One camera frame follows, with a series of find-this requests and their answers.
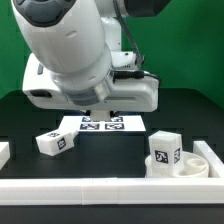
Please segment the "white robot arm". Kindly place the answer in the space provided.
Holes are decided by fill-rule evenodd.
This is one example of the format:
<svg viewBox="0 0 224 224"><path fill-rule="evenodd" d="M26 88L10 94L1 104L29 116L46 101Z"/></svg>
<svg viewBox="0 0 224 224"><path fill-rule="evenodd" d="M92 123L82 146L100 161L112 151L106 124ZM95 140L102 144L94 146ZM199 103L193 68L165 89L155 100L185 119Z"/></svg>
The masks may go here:
<svg viewBox="0 0 224 224"><path fill-rule="evenodd" d="M121 50L124 17L154 17L170 0L11 0L31 50L22 90L46 109L151 112L159 78Z"/></svg>

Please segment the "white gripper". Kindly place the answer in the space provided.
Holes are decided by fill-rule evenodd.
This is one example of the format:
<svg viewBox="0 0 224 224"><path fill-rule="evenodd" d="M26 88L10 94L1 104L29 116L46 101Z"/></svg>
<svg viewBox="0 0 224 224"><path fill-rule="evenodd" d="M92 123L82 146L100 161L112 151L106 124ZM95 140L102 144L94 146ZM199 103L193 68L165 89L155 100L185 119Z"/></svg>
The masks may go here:
<svg viewBox="0 0 224 224"><path fill-rule="evenodd" d="M159 80L145 71L109 70L101 79L57 74L31 54L23 92L43 109L151 112L158 107Z"/></svg>

